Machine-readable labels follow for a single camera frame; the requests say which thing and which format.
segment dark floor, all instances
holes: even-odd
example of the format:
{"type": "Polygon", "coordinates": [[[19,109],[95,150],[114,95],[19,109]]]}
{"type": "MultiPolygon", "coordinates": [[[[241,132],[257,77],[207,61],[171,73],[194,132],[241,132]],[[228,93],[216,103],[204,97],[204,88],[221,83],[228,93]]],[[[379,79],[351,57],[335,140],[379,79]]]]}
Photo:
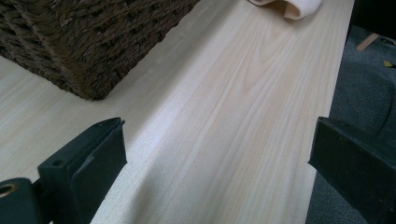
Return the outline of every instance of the dark floor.
{"type": "MultiPolygon", "coordinates": [[[[357,51],[356,47],[369,34],[361,28],[352,28],[330,118],[353,124],[396,146],[396,66],[384,65],[384,61],[396,64],[396,46],[381,36],[364,51],[357,51]]],[[[306,224],[330,223],[367,222],[317,174],[306,224]]]]}

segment light wood surface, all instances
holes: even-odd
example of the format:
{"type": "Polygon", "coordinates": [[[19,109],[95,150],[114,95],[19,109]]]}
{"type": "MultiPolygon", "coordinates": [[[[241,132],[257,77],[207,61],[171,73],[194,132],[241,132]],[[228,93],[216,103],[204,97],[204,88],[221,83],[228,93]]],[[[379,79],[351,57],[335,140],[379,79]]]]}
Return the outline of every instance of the light wood surface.
{"type": "Polygon", "coordinates": [[[102,102],[0,58],[0,179],[36,180],[50,154],[121,117],[129,163],[92,223],[304,223],[352,5],[290,21],[279,3],[202,0],[102,102]]]}

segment woven basket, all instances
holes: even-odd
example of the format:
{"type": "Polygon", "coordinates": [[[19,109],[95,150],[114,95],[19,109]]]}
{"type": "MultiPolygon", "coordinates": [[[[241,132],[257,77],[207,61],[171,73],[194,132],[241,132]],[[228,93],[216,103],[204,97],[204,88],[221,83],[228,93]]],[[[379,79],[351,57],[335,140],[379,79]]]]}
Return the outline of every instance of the woven basket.
{"type": "Polygon", "coordinates": [[[199,0],[1,0],[0,54],[104,99],[199,0]]]}

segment clamp jaw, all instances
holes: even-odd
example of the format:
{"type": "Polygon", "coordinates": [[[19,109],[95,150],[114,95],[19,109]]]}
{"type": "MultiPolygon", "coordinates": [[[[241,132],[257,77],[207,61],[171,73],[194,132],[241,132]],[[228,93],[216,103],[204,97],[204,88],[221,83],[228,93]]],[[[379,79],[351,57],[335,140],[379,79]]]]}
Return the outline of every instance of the clamp jaw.
{"type": "Polygon", "coordinates": [[[38,166],[0,183],[0,223],[90,223],[126,164],[120,118],[92,125],[38,166]]]}
{"type": "Polygon", "coordinates": [[[309,163],[369,223],[396,223],[396,147],[335,119],[318,118],[309,163]]]}

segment white cloth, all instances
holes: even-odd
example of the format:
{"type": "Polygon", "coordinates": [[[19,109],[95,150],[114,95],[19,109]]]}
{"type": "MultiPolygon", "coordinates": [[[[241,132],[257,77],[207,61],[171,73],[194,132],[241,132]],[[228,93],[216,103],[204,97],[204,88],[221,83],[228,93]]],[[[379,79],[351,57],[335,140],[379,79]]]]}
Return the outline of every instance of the white cloth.
{"type": "Polygon", "coordinates": [[[248,0],[256,6],[263,6],[274,1],[286,1],[285,17],[299,20],[317,11],[321,0],[248,0]]]}

